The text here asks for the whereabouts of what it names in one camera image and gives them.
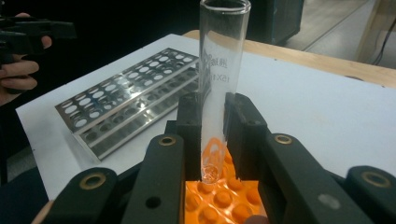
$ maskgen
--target transparent glass tube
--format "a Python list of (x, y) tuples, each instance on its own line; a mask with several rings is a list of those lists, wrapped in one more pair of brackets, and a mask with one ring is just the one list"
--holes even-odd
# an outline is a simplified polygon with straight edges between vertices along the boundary
[(248, 27), (248, 0), (201, 0), (199, 92), (202, 96), (201, 174), (206, 184), (221, 177), (226, 150), (226, 95), (238, 83)]

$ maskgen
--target white table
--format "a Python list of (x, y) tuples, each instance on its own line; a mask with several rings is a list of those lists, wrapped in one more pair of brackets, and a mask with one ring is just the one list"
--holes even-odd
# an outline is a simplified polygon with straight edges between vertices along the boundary
[[(199, 42), (168, 35), (17, 109), (50, 199), (83, 170), (100, 166), (120, 174), (141, 162), (150, 139), (177, 115), (171, 112), (96, 163), (55, 106), (166, 48), (198, 56)], [(345, 176), (352, 166), (371, 165), (396, 175), (395, 89), (244, 52), (237, 91), (273, 133), (298, 138), (325, 169)]]

